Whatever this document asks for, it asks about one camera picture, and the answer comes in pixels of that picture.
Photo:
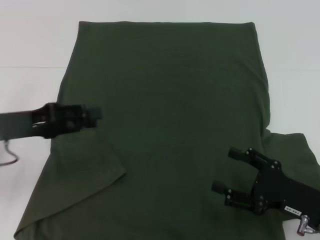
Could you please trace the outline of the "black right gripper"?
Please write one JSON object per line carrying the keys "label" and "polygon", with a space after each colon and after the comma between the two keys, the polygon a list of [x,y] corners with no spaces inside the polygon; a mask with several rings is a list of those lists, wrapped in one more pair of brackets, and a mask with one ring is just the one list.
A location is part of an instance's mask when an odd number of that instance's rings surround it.
{"label": "black right gripper", "polygon": [[258,175],[251,193],[240,192],[214,180],[211,190],[224,195],[226,206],[247,210],[258,215],[277,209],[300,219],[307,215],[311,221],[320,219],[320,191],[287,177],[282,166],[272,165],[272,160],[249,147],[242,152],[231,147],[228,157],[256,168]]}

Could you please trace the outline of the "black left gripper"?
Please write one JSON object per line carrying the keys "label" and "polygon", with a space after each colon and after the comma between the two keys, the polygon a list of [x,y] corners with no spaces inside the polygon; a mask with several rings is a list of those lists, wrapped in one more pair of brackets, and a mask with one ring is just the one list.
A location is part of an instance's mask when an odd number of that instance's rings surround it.
{"label": "black left gripper", "polygon": [[[57,110],[64,118],[70,119],[60,124],[58,129]],[[35,110],[1,113],[0,139],[3,141],[29,137],[52,139],[82,129],[96,128],[97,120],[101,119],[102,111],[99,107],[47,103]]]}

